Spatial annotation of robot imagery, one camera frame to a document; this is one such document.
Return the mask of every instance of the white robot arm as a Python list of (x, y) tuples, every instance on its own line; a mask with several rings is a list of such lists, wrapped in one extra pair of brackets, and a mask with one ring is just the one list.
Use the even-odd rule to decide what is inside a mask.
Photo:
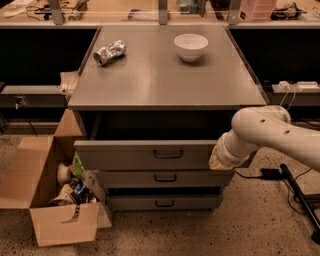
[(280, 106), (239, 110), (232, 118), (232, 129), (218, 139), (212, 151), (210, 169), (232, 169), (252, 152), (269, 147), (320, 172), (320, 132), (290, 122), (289, 113)]

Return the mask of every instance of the box flap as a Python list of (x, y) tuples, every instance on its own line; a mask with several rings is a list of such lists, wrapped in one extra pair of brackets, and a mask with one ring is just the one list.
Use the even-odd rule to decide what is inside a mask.
[(53, 137), (24, 137), (0, 181), (0, 208), (29, 208), (37, 190)]
[(100, 203), (30, 209), (38, 245), (50, 246), (94, 241)]
[(87, 136), (81, 118), (72, 110), (66, 109), (59, 126), (55, 132), (55, 137), (77, 137)]

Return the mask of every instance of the countertop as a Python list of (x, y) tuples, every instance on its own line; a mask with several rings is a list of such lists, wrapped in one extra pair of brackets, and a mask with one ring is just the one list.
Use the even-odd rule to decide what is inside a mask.
[[(174, 38), (197, 33), (208, 38), (196, 62), (177, 55)], [(93, 52), (121, 39), (127, 53), (97, 65)], [(202, 110), (265, 105), (221, 25), (103, 26), (69, 102), (73, 110)]]

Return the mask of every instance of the terrazzo floor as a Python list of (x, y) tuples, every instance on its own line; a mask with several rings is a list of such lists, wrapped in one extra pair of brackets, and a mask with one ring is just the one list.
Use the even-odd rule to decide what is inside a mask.
[[(23, 136), (34, 135), (0, 136), (0, 177)], [(293, 176), (308, 169), (263, 148), (249, 168), (237, 171), (259, 176), (260, 168), (279, 168), (281, 163)], [(306, 193), (320, 192), (320, 173), (310, 171), (297, 181)], [(320, 255), (320, 245), (310, 238), (314, 228), (305, 215), (290, 208), (283, 181), (235, 175), (223, 195), (214, 211), (118, 212), (113, 227), (99, 229), (95, 242), (44, 248), (37, 245), (28, 210), (0, 209), (0, 255)], [(292, 193), (290, 202), (301, 211)]]

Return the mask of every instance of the open cardboard box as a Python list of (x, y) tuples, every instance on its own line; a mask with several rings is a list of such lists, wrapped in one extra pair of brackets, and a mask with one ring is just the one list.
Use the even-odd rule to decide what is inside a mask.
[[(62, 118), (65, 122), (59, 125), (59, 133), (55, 136), (24, 137), (21, 140), (0, 181), (0, 208), (30, 209), (40, 247), (94, 241), (98, 228), (111, 227), (111, 214), (104, 205), (104, 191), (92, 171), (87, 172), (85, 183), (99, 202), (79, 206), (48, 206), (49, 200), (59, 193), (58, 165), (72, 160), (66, 157), (62, 147), (71, 143), (71, 135), (73, 138), (83, 136), (79, 133), (79, 127), (70, 120), (73, 118), (72, 112), (67, 110), (66, 113)], [(74, 126), (73, 133), (70, 126), (65, 125), (68, 123), (66, 119)]]

